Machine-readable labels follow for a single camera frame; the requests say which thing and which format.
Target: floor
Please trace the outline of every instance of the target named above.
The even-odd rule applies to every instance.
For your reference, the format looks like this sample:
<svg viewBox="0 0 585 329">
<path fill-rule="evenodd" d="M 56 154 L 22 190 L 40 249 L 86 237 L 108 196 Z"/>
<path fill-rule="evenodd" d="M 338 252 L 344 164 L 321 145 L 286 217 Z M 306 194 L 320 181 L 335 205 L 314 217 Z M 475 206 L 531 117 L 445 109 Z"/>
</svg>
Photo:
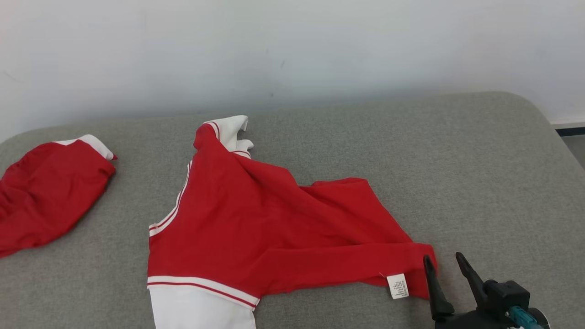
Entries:
<svg viewBox="0 0 585 329">
<path fill-rule="evenodd" d="M 585 168 L 585 135 L 565 136 L 563 141 L 577 158 L 581 167 Z"/>
</svg>

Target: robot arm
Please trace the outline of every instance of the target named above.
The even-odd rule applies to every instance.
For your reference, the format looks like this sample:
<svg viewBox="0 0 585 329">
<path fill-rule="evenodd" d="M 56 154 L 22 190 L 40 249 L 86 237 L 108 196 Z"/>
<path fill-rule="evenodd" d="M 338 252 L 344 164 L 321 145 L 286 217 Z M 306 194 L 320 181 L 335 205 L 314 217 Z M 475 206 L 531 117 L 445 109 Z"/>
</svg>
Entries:
<svg viewBox="0 0 585 329">
<path fill-rule="evenodd" d="M 462 253 L 455 254 L 461 273 L 475 297 L 477 308 L 468 313 L 455 314 L 436 278 L 436 270 L 429 256 L 425 256 L 426 282 L 429 289 L 431 316 L 435 329 L 550 329 L 548 320 L 536 308 L 529 308 L 530 292 L 514 281 L 483 282 Z"/>
</svg>

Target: blue connector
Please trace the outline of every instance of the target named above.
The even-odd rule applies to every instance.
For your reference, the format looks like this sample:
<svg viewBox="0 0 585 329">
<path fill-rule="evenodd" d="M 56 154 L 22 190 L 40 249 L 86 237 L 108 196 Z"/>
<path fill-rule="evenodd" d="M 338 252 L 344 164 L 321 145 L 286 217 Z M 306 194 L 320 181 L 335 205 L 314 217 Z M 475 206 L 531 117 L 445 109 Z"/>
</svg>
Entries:
<svg viewBox="0 0 585 329">
<path fill-rule="evenodd" d="M 524 329 L 542 329 L 536 319 L 521 307 L 514 306 L 508 312 L 510 312 L 510 319 L 515 324 L 524 327 Z"/>
</svg>

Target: white trim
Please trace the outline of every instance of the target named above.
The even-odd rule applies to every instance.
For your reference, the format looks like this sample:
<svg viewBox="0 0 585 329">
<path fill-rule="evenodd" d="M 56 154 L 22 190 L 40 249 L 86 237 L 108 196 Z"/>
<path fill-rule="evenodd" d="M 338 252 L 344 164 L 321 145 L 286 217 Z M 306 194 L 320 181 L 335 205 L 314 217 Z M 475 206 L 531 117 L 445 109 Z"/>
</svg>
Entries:
<svg viewBox="0 0 585 329">
<path fill-rule="evenodd" d="M 112 160 L 113 159 L 113 153 L 112 151 L 110 151 L 104 143 L 102 143 L 101 140 L 99 140 L 97 137 L 95 137 L 94 135 L 83 135 L 82 137 L 79 138 L 75 138 L 75 139 L 69 139 L 69 140 L 60 140 L 58 142 L 58 144 L 61 145 L 69 145 L 72 144 L 78 140 L 81 140 L 82 142 L 85 142 L 87 144 L 89 144 L 94 150 L 96 150 L 101 156 L 103 156 L 104 158 L 108 159 L 108 160 Z"/>
<path fill-rule="evenodd" d="M 223 285 L 219 282 L 216 281 L 212 281 L 212 280 L 208 280 L 208 279 L 203 279 L 201 277 L 189 277 L 189 276 L 167 276 L 167 275 L 160 275 L 160 276 L 149 276 L 148 277 L 148 284 L 151 283 L 158 283 L 158 282 L 168 282 L 168 283 L 176 283 L 176 284 L 181 284 L 181 283 L 185 283 L 185 286 L 189 286 L 189 287 L 193 287 L 195 289 L 201 289 L 207 293 L 210 294 L 214 294 L 216 296 L 219 296 L 221 298 L 225 298 L 228 299 L 230 301 L 233 301 L 234 303 L 238 303 L 242 306 L 245 306 L 249 309 L 254 309 L 256 307 L 256 305 L 258 305 L 258 302 L 260 301 L 259 298 L 256 298 L 254 296 L 252 296 L 251 294 L 245 293 L 241 290 L 238 289 L 234 289 L 230 286 L 226 286 Z M 190 286 L 188 285 L 189 283 L 195 284 L 195 285 L 200 285 L 203 287 L 198 287 L 198 286 Z M 168 286 L 168 287 L 176 287 L 178 285 L 164 285 L 164 284 L 156 284 L 156 285 L 151 285 L 151 286 Z M 213 290 L 209 290 L 206 289 L 207 288 L 211 288 L 213 290 L 217 290 L 219 292 L 225 293 L 227 295 L 236 297 L 238 299 L 242 299 L 245 300 L 246 302 L 254 305 L 254 307 L 252 307 L 251 305 L 247 304 L 247 303 L 242 303 L 241 301 L 239 301 L 238 299 L 233 299 L 230 298 L 229 296 L 225 295 L 225 294 L 221 294 L 221 293 L 217 293 Z"/>
<path fill-rule="evenodd" d="M 208 121 L 208 122 L 205 122 L 205 123 L 203 123 L 203 124 L 204 124 L 204 125 L 206 125 L 206 124 L 207 124 L 207 125 L 210 125 L 210 126 L 212 126 L 212 127 L 213 127 L 213 129 L 214 129 L 214 131 L 215 131 L 215 137 L 216 137 L 217 139 L 219 139 L 219 130 L 218 130 L 218 129 L 219 129 L 219 125 L 218 125 L 216 122 L 214 122 L 214 121 Z"/>
<path fill-rule="evenodd" d="M 183 197 L 183 193 L 185 193 L 185 189 L 187 188 L 187 183 L 189 182 L 189 173 L 191 171 L 192 163 L 193 163 L 193 160 L 189 161 L 189 164 L 187 165 L 187 178 L 185 179 L 185 183 L 183 184 L 183 188 L 181 189 L 181 192 L 179 193 L 179 195 L 177 195 L 177 202 L 175 204 L 175 207 L 171 210 L 171 212 L 168 215 L 166 215 L 163 218 L 163 220 L 149 226 L 149 235 L 151 237 L 153 235 L 157 235 L 158 233 L 161 233 L 162 230 L 164 230 L 173 221 L 173 219 L 175 219 L 175 217 L 177 216 L 177 214 L 179 212 L 179 205 L 180 205 L 181 199 Z"/>
<path fill-rule="evenodd" d="M 246 157 L 248 159 L 251 159 L 252 158 L 250 156 L 250 152 L 244 151 L 244 150 L 235 150 L 235 151 L 231 151 L 231 153 L 236 154 L 236 155 L 239 155 L 239 156 Z"/>
<path fill-rule="evenodd" d="M 149 289 L 157 328 L 256 329 L 249 307 L 191 286 Z"/>
</svg>

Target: white wall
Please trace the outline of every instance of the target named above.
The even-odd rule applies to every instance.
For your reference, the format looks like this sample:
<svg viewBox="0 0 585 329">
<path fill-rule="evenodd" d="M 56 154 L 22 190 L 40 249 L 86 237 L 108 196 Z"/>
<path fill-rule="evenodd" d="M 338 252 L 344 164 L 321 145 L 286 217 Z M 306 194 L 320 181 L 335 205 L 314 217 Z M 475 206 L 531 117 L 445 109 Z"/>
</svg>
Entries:
<svg viewBox="0 0 585 329">
<path fill-rule="evenodd" d="M 109 116 L 505 90 L 585 121 L 580 0 L 0 0 L 0 141 Z"/>
</svg>

